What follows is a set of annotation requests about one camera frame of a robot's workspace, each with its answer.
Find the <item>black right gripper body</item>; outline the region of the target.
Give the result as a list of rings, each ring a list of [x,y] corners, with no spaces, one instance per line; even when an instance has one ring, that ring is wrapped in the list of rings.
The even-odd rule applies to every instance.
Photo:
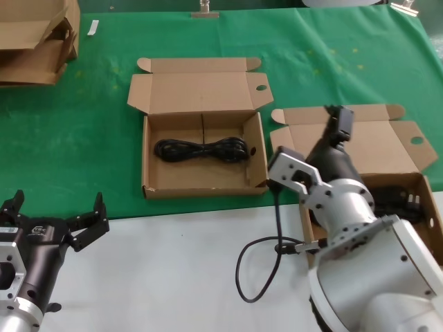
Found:
[[[344,150],[343,143],[330,140],[328,135],[323,135],[314,145],[306,163],[318,170],[325,183],[339,179],[362,182],[349,154]]]

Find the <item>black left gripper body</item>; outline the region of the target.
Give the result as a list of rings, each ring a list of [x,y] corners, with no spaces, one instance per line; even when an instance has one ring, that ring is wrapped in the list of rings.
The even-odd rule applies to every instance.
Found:
[[[69,247],[69,229],[59,218],[22,214],[15,218],[15,225],[22,231],[19,243],[24,246],[26,269],[18,296],[45,313]]]

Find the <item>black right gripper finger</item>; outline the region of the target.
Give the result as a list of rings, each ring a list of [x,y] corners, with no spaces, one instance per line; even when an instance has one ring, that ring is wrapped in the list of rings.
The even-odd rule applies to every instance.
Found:
[[[354,123],[354,112],[347,107],[341,107],[337,115],[337,140],[347,142],[352,135],[352,125]]]
[[[329,118],[327,120],[324,134],[335,134],[338,131],[338,106],[337,105],[325,105]]]

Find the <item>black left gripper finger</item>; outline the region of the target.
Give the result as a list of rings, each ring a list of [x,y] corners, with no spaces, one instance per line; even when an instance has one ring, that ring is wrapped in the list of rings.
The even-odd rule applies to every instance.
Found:
[[[70,232],[69,245],[79,252],[109,231],[107,209],[101,192],[97,193],[93,211],[66,220]]]
[[[24,192],[17,190],[15,195],[5,200],[1,206],[0,225],[1,227],[22,227],[23,220],[19,213],[24,203]]]

